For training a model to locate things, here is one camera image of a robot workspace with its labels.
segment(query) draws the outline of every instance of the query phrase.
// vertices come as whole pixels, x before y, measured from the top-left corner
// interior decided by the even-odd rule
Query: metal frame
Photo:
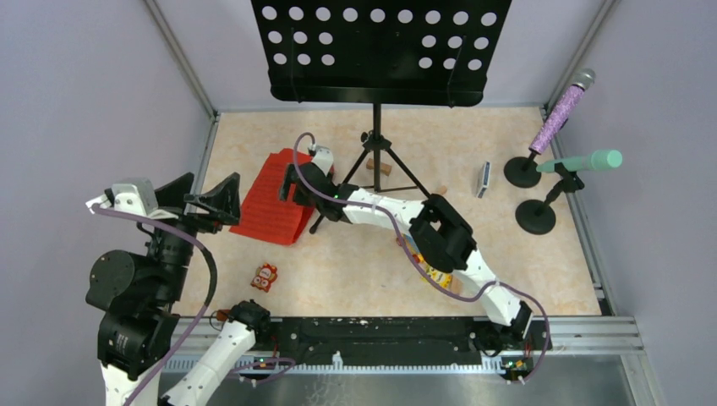
[[[169,26],[169,23],[164,17],[164,13],[161,11],[159,4],[156,0],[143,0],[143,2],[147,7],[147,12],[155,22],[162,39],[165,44],[167,44],[167,50],[172,55],[174,62],[177,64],[179,72],[182,73],[184,80],[187,81],[187,85],[194,93],[194,96],[197,98],[202,108],[204,108],[207,116],[210,119],[215,120],[217,111],[211,104],[211,101],[209,100],[197,73],[195,73],[194,68],[192,68],[192,65],[189,63],[187,55],[184,53],[182,46],[179,44],[179,40],[177,40],[177,37],[172,32],[172,27]]]
[[[182,73],[187,85],[194,93],[198,102],[205,110],[211,121],[210,132],[207,137],[206,146],[201,159],[199,171],[197,172],[193,193],[199,193],[205,180],[206,171],[209,167],[211,149],[214,145],[216,132],[219,126],[220,115],[213,107],[211,101],[202,86],[200,79],[192,68],[184,53],[177,37],[162,13],[157,0],[143,0],[148,13],[155,22],[163,40],[167,44],[167,50]],[[589,26],[586,34],[573,55],[570,63],[566,66],[564,74],[558,86],[553,90],[550,99],[547,101],[542,113],[544,119],[546,113],[557,103],[562,92],[566,88],[570,77],[576,67],[582,62],[593,39],[602,27],[605,19],[618,4],[618,0],[603,0],[599,12]],[[562,157],[563,148],[560,138],[555,138],[551,143],[555,157]],[[579,194],[567,196],[573,220],[576,225],[577,234],[583,247],[585,259],[588,262],[588,269],[594,280],[598,300],[608,304],[608,311],[615,314],[610,304],[612,292],[603,273],[604,265],[595,248],[594,236],[590,231],[587,217],[585,216],[584,204]],[[183,332],[189,320],[182,319],[172,336],[176,340]],[[657,385],[657,381],[649,366],[645,354],[642,339],[640,338],[637,324],[631,316],[578,316],[578,317],[551,317],[551,337],[553,349],[547,354],[549,356],[600,356],[620,355],[625,368],[627,381],[637,406],[658,406],[665,404]],[[201,354],[209,348],[217,335],[217,331],[211,328],[208,319],[204,319],[189,335],[184,346],[175,354],[168,364],[165,372],[183,372],[189,370],[191,365],[199,359]],[[261,352],[247,353],[238,363],[250,362],[255,356],[268,356]],[[502,357],[520,355],[505,352]],[[483,365],[445,365],[439,367],[356,367],[344,365],[340,357],[334,359],[331,365],[311,365],[300,367],[290,371],[293,374],[481,374],[500,373],[501,363],[498,359],[486,359]]]
[[[476,321],[487,321],[486,317],[474,317]],[[281,318],[272,319],[281,323]],[[172,335],[176,342],[191,322],[183,318]],[[553,349],[547,356],[598,356],[626,355],[643,357],[643,341],[632,317],[604,316],[557,316],[550,318]],[[214,343],[219,331],[215,330],[208,319],[202,320],[189,334],[183,346],[167,364],[165,372],[188,372],[201,358],[202,354]],[[237,366],[246,365],[264,357],[271,356],[266,351],[249,351],[237,362]],[[522,357],[522,351],[503,351],[499,357],[482,357],[481,365],[382,365],[363,366],[345,365],[340,354],[334,355],[330,365],[304,365],[289,371],[295,374],[502,374],[503,358]]]
[[[577,50],[572,54],[572,58],[570,58],[570,62],[567,64],[558,85],[555,89],[553,89],[552,94],[550,94],[550,98],[547,103],[545,103],[547,106],[546,110],[548,112],[552,111],[553,106],[558,102],[558,100],[560,100],[563,91],[568,87],[568,83],[570,83],[572,74],[575,73],[577,66],[583,60],[585,54],[592,45],[593,39],[597,36],[600,28],[603,26],[603,23],[607,20],[610,13],[615,9],[615,6],[619,2],[620,0],[603,0],[598,13],[590,23],[588,30],[585,32],[585,36],[580,41],[580,45],[577,46]]]

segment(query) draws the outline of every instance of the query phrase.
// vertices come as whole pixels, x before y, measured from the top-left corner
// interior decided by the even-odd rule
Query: music stand desk with holes
[[[361,134],[364,150],[342,182],[347,183],[373,152],[374,184],[365,188],[376,193],[420,189],[428,197],[428,190],[381,133],[381,104],[478,104],[510,2],[344,4],[348,7],[321,0],[252,0],[269,63],[271,94],[286,102],[373,104],[373,129]],[[414,186],[381,188],[382,151]],[[311,233],[323,218],[311,226]]]

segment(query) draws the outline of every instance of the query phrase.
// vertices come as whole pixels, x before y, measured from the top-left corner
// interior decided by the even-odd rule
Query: gray wall
[[[85,201],[197,168],[209,124],[139,0],[3,1],[0,26],[0,403],[102,404],[90,267],[145,239]]]
[[[271,96],[268,65],[250,0],[159,3],[219,110],[336,106],[299,105]],[[490,64],[481,105],[545,103],[601,3],[513,0]]]
[[[583,66],[597,81],[561,140],[616,148],[580,192],[614,302],[635,315],[668,404],[714,404],[717,3],[621,2]]]

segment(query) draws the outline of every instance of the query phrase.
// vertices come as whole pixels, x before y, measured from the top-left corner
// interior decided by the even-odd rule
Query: red toy
[[[276,281],[278,275],[276,274],[276,267],[269,264],[264,264],[256,269],[256,276],[251,281],[251,286],[269,292],[271,284]]]

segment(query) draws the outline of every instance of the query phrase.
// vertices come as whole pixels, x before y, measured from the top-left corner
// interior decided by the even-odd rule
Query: wooden block
[[[439,186],[439,187],[435,190],[435,192],[433,192],[433,193],[436,194],[436,195],[441,195],[441,196],[443,196],[443,195],[446,194],[447,191],[448,191],[448,188],[447,188],[444,184],[442,184],[442,185]]]
[[[368,161],[366,161],[366,168],[367,169],[373,169],[374,168],[374,158],[369,158]],[[391,165],[387,163],[381,163],[381,173],[388,176],[391,174]]]

